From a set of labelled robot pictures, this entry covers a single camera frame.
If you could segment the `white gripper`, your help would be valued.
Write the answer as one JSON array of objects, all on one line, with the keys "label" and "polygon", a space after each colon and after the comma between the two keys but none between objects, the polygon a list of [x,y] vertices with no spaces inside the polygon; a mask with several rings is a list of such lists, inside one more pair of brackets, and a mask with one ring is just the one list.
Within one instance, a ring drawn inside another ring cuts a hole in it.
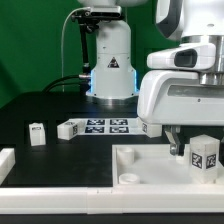
[{"label": "white gripper", "polygon": [[139,92],[138,117],[147,124],[168,125],[170,154],[179,155],[179,126],[224,126],[224,88],[199,84],[196,72],[148,72]]}]

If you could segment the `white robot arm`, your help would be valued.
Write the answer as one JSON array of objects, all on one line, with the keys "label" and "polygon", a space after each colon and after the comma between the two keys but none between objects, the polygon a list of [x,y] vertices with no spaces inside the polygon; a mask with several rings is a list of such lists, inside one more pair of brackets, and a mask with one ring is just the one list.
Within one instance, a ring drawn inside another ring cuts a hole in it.
[{"label": "white robot arm", "polygon": [[[88,30],[98,29],[91,98],[111,103],[131,97],[130,29],[121,8],[147,0],[78,0]],[[165,134],[181,155],[182,126],[224,127],[224,0],[157,0],[156,27],[180,45],[147,57],[137,115],[151,138]]]}]

